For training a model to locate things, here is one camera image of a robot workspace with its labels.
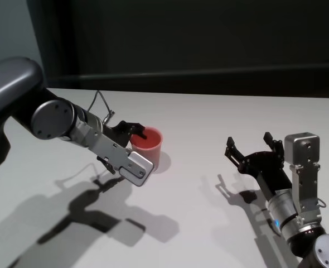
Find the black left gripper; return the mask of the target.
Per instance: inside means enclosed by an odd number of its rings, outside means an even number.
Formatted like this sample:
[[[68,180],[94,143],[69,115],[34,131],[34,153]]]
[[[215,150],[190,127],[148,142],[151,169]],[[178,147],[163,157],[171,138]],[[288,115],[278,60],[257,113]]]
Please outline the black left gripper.
[[[137,135],[140,138],[146,140],[147,136],[144,134],[145,129],[146,128],[140,123],[120,121],[114,127],[104,126],[103,134],[113,140],[115,143],[121,145],[121,147],[126,147],[133,135]],[[117,173],[113,166],[108,163],[108,160],[99,156],[97,156],[96,159],[100,161],[111,174],[114,175]]]

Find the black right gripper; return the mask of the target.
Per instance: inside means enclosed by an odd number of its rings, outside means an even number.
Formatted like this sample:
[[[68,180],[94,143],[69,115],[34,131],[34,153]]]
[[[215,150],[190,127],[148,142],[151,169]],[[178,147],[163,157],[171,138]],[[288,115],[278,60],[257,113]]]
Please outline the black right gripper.
[[[228,137],[224,155],[238,168],[239,173],[252,176],[266,200],[271,200],[279,190],[290,189],[291,181],[283,170],[284,147],[282,140],[274,140],[270,132],[263,137],[271,152],[261,151],[244,156]]]

